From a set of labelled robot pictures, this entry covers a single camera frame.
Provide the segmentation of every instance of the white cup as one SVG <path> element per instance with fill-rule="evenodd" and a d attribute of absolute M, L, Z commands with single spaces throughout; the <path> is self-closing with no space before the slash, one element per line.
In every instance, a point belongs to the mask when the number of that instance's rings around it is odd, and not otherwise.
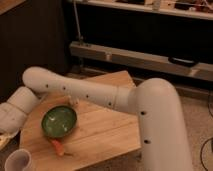
<path fill-rule="evenodd" d="M 35 171 L 31 154 L 25 149 L 11 153 L 5 162 L 5 171 Z"/>

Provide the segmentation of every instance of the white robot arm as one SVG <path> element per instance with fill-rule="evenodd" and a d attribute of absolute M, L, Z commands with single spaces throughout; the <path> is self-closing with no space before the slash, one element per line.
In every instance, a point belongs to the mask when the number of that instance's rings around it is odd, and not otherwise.
<path fill-rule="evenodd" d="M 139 117 L 143 171 L 193 171 L 179 96 L 163 79 L 149 79 L 133 89 L 76 80 L 39 67 L 23 74 L 19 88 L 0 105 L 0 132 L 21 129 L 38 95 L 61 91 L 95 104 Z"/>

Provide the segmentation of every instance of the wire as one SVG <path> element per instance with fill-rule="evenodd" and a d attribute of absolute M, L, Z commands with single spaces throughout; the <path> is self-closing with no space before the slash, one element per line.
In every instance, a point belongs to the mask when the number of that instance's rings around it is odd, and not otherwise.
<path fill-rule="evenodd" d="M 208 110 L 209 110 L 209 114 L 211 115 L 211 117 L 213 117 L 213 113 L 211 111 L 211 90 L 209 90 L 209 95 L 208 95 L 208 100 L 207 100 L 207 106 L 208 106 Z M 213 152 L 213 137 L 212 138 L 209 138 L 207 139 L 201 146 L 201 150 L 200 150 L 200 161 L 201 161 L 201 165 L 203 166 L 203 168 L 208 171 L 208 169 L 206 168 L 204 162 L 203 162 L 203 149 L 205 147 L 205 145 L 211 141 L 211 149 L 212 149 L 212 152 Z"/>
<path fill-rule="evenodd" d="M 211 90 L 209 91 L 207 105 L 208 105 L 209 114 L 213 117 L 213 113 L 211 111 Z"/>
<path fill-rule="evenodd" d="M 206 168 L 204 162 L 203 162 L 203 149 L 204 147 L 206 146 L 206 144 L 209 142 L 209 141 L 213 141 L 213 137 L 212 138 L 209 138 L 207 139 L 201 146 L 201 150 L 200 150 L 200 162 L 201 162 L 201 165 L 203 166 L 203 168 L 205 169 L 205 171 L 208 171 L 208 169 Z"/>

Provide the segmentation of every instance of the wooden table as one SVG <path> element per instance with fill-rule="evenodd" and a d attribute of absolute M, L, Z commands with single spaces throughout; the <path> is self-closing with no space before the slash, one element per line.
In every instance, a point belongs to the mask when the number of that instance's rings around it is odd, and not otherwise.
<path fill-rule="evenodd" d="M 26 0 L 0 0 L 0 15 Z"/>
<path fill-rule="evenodd" d="M 88 81 L 134 87 L 126 71 L 89 78 Z M 50 108 L 68 104 L 68 97 L 49 94 L 29 118 L 21 132 L 20 148 L 32 154 L 37 171 L 71 171 L 125 154 L 140 148 L 137 116 L 112 111 L 80 101 L 75 108 L 78 123 L 73 132 L 62 139 L 72 156 L 59 157 L 42 134 L 41 119 Z"/>

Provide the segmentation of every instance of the orange carrot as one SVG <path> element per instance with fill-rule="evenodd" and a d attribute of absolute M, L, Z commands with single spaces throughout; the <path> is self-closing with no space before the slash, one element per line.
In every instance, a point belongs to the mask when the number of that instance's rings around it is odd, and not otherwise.
<path fill-rule="evenodd" d="M 59 156 L 63 156 L 65 152 L 63 145 L 56 139 L 50 139 L 50 142 L 55 148 L 56 154 Z"/>

